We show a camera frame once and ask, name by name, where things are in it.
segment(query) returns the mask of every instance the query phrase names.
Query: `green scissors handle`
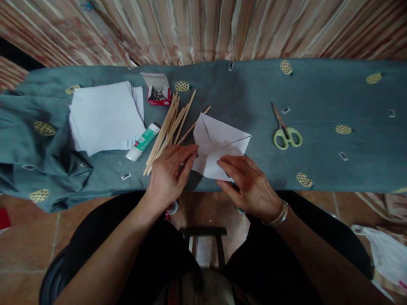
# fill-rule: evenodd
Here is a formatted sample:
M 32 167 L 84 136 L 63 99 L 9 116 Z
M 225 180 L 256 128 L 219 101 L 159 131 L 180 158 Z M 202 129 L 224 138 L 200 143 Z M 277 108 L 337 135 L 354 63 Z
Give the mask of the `green scissors handle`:
M 295 143 L 293 137 L 291 136 L 292 134 L 295 134 L 298 138 L 298 143 Z M 273 135 L 273 143 L 274 145 L 279 149 L 279 150 L 286 150 L 288 148 L 288 144 L 290 144 L 292 147 L 299 147 L 302 144 L 302 136 L 301 134 L 295 130 L 294 128 L 287 127 L 287 136 L 284 134 L 284 131 L 282 129 L 277 129 L 276 132 Z M 280 146 L 277 142 L 277 138 L 280 137 L 281 140 L 283 141 L 283 146 Z

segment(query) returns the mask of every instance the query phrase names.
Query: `curtain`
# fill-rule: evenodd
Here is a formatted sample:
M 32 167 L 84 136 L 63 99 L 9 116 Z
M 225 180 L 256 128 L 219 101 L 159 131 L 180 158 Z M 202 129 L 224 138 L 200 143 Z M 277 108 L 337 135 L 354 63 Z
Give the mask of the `curtain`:
M 404 0 L 2 0 L 0 17 L 46 67 L 407 57 Z
M 14 89 L 27 76 L 28 71 L 0 56 L 0 92 Z

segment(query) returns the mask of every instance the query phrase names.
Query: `hand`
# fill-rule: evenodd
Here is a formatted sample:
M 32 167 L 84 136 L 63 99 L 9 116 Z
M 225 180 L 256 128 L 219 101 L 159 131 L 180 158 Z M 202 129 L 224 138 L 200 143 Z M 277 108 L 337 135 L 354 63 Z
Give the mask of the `hand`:
M 267 223 L 277 219 L 282 210 L 282 200 L 253 160 L 247 156 L 227 155 L 220 158 L 217 164 L 240 188 L 240 192 L 237 192 L 228 182 L 216 180 L 216 184 L 238 208 Z
M 151 204 L 157 204 L 162 213 L 181 195 L 196 158 L 198 145 L 171 145 L 154 160 L 146 195 Z

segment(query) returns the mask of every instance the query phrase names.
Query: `bracelet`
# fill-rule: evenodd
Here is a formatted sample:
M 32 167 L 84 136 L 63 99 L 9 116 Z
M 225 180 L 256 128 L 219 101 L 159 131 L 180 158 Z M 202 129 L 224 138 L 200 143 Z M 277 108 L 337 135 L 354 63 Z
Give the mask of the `bracelet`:
M 272 222 L 262 221 L 262 223 L 264 225 L 269 226 L 269 227 L 277 227 L 278 225 L 281 225 L 284 222 L 284 220 L 287 218 L 287 214 L 288 214 L 288 203 L 286 203 L 284 200 L 282 200 L 282 202 L 283 202 L 283 207 L 281 209 L 280 215 Z

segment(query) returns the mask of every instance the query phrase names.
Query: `lap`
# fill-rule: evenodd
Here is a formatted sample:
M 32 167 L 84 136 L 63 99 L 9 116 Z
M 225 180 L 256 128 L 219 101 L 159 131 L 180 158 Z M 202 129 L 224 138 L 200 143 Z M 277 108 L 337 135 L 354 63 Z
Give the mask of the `lap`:
M 67 246 L 62 266 L 65 283 L 75 276 L 143 195 L 144 192 L 134 192 L 118 196 L 83 220 Z M 137 299 L 148 304 L 165 284 L 198 268 L 182 234 L 161 218 L 142 242 L 119 302 Z
M 350 228 L 293 191 L 277 194 L 315 233 L 372 278 L 370 258 Z M 272 287 L 279 291 L 280 302 L 321 303 L 298 259 L 280 235 L 260 219 L 251 215 L 248 218 L 251 224 L 247 239 L 230 258 L 225 275 L 263 302 L 269 302 L 271 297 L 277 300 L 270 293 Z

